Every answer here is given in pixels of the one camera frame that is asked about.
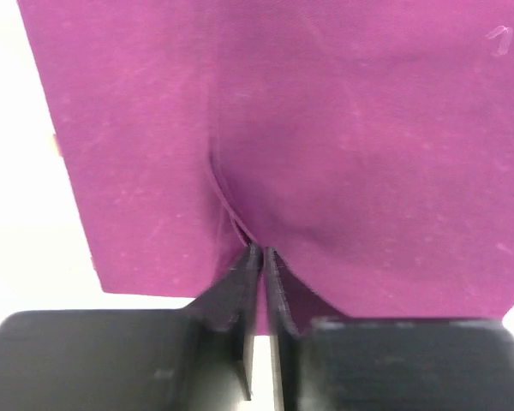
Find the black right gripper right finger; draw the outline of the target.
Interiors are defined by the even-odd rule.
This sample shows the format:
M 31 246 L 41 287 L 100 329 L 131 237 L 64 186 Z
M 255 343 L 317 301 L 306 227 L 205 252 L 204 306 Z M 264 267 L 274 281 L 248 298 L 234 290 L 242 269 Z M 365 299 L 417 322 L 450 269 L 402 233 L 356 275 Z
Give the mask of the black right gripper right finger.
M 269 248 L 265 287 L 278 410 L 514 410 L 514 336 L 498 320 L 357 318 Z

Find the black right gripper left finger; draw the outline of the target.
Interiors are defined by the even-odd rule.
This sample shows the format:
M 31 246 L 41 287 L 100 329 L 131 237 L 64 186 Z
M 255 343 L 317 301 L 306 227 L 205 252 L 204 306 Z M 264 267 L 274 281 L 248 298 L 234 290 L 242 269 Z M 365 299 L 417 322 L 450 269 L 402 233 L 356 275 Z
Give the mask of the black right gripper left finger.
M 0 410 L 235 410 L 251 398 L 263 254 L 178 309 L 25 311 L 0 324 Z

